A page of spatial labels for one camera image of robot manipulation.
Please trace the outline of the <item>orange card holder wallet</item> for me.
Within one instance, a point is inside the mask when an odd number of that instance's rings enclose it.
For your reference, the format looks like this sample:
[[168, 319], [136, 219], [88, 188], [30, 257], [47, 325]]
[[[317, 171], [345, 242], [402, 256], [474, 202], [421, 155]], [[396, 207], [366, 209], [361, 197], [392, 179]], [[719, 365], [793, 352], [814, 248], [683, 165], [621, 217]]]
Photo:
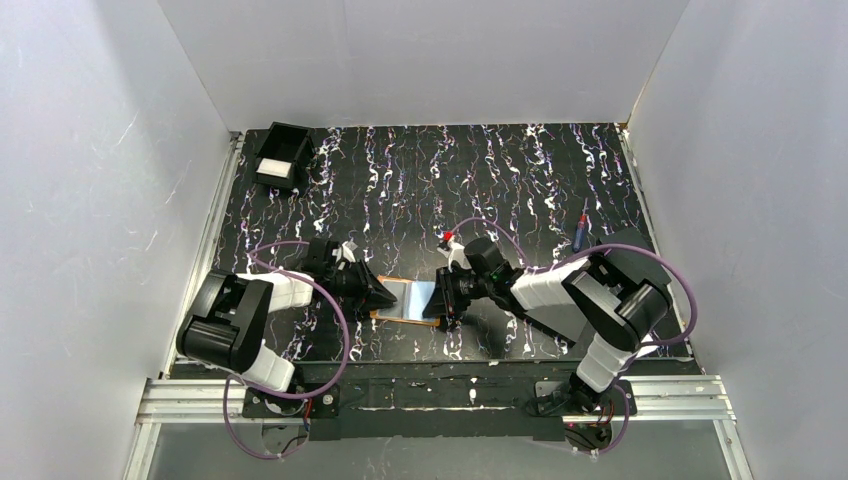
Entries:
[[370, 317], [399, 323], [436, 327], [440, 317], [425, 317], [424, 308], [434, 293], [433, 281], [419, 281], [379, 276], [378, 279], [396, 298], [397, 302], [384, 309], [372, 310]]

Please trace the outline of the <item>black box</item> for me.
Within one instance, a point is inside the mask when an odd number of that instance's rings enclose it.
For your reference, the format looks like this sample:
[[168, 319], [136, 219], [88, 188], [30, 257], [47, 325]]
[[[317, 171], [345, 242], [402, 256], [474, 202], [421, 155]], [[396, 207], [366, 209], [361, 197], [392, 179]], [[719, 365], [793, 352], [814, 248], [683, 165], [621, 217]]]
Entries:
[[[312, 132], [313, 130], [309, 127], [273, 122], [256, 152], [254, 182], [283, 192], [292, 192], [300, 188], [306, 182], [307, 166], [315, 155]], [[293, 164], [291, 177], [279, 179], [258, 175], [256, 170], [262, 158], [291, 162]]]

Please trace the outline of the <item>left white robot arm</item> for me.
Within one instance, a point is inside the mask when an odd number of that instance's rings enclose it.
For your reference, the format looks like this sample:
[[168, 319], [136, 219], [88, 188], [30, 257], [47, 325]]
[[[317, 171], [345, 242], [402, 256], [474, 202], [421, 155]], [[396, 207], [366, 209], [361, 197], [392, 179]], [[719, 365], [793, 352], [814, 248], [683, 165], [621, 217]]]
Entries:
[[178, 354], [278, 398], [306, 400], [327, 392], [340, 379], [339, 373], [312, 391], [292, 389], [294, 364], [264, 340], [268, 315], [306, 307], [320, 295], [345, 328], [341, 301], [351, 302], [357, 312], [370, 312], [394, 306], [397, 298], [365, 260], [355, 257], [352, 243], [314, 238], [305, 247], [293, 269], [266, 265], [259, 274], [210, 270], [176, 334]]

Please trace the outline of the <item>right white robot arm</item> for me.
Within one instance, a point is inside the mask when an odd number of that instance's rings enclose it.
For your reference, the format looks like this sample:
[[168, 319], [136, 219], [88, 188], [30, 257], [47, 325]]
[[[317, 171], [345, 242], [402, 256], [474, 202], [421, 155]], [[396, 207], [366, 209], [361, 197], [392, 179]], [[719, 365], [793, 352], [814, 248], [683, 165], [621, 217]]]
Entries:
[[600, 243], [535, 272], [512, 266], [488, 238], [465, 246], [448, 241], [443, 249], [448, 263], [436, 271], [421, 309], [425, 318], [454, 319], [481, 298], [516, 317], [536, 310], [580, 313], [594, 337], [569, 381], [572, 395], [606, 392], [672, 307], [668, 272], [639, 246]]

